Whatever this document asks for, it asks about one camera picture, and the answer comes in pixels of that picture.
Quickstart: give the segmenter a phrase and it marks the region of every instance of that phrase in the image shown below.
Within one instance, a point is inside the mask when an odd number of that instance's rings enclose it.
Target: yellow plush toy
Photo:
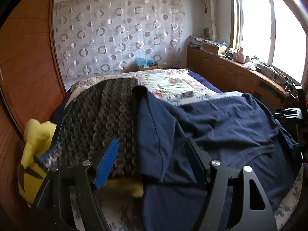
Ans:
[[[31,204],[47,174],[37,164],[36,159],[50,148],[55,129],[56,124],[49,121],[41,124],[35,119],[29,120],[25,127],[23,139],[26,145],[20,164],[17,166],[17,177],[21,196]],[[142,180],[134,178],[109,179],[102,187],[102,191],[114,191],[119,196],[130,194],[139,198],[143,195]]]
[[[35,119],[29,120],[25,127],[23,139],[26,145],[17,166],[17,177],[19,192],[29,203],[33,203],[46,176],[46,172],[34,160],[50,148],[55,129],[56,124],[49,121],[40,123]]]

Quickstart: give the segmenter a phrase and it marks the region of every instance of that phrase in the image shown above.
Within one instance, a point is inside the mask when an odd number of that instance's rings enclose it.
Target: wooden shelf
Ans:
[[[292,95],[287,96],[282,86],[236,61],[188,48],[187,66],[223,92],[250,93],[259,100],[269,101],[273,109],[298,107],[297,100]]]

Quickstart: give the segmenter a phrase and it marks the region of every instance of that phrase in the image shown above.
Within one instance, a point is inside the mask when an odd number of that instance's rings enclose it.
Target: dark blue t-shirt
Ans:
[[[192,136],[212,159],[228,167],[253,168],[275,210],[291,189],[302,159],[298,144],[268,109],[249,94],[180,107],[136,87],[137,141],[145,176],[143,221],[146,230],[191,230],[206,192],[196,184],[184,151]],[[229,188],[220,229],[226,227]]]

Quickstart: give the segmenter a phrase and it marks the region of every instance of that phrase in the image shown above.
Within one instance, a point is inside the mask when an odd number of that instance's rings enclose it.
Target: bright window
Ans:
[[[269,0],[242,0],[242,3],[243,38],[241,46],[244,48],[244,54],[250,57],[257,55],[260,61],[267,63],[272,31]]]
[[[273,66],[301,82],[306,57],[306,34],[282,0],[274,0],[274,8],[276,41]]]
[[[301,83],[306,34],[292,11],[282,0],[239,0],[239,4],[239,45],[244,55],[257,55]]]

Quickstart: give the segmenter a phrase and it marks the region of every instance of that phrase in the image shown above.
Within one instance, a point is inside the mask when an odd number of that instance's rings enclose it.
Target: wooden wardrobe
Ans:
[[[65,89],[55,59],[53,0],[20,0],[0,28],[0,230],[25,230],[29,209],[16,167],[25,125],[46,122]]]

